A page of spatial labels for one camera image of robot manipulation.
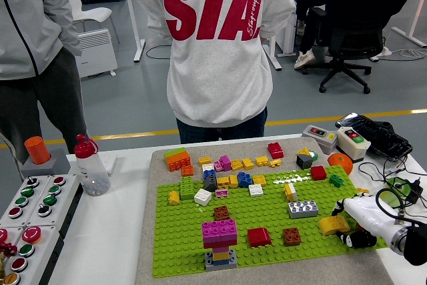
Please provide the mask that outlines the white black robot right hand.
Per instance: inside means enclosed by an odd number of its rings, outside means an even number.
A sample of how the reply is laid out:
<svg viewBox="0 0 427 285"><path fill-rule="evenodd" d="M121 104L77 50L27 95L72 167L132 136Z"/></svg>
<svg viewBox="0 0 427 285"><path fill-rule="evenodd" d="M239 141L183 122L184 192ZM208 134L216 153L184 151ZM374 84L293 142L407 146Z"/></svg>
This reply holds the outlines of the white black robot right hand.
<svg viewBox="0 0 427 285"><path fill-rule="evenodd" d="M345 211L350 217L373 236L381 237L387 246L403 255L406 226L397 224L397 212L386 202L368 194L358 194L336 202L333 216Z"/></svg>

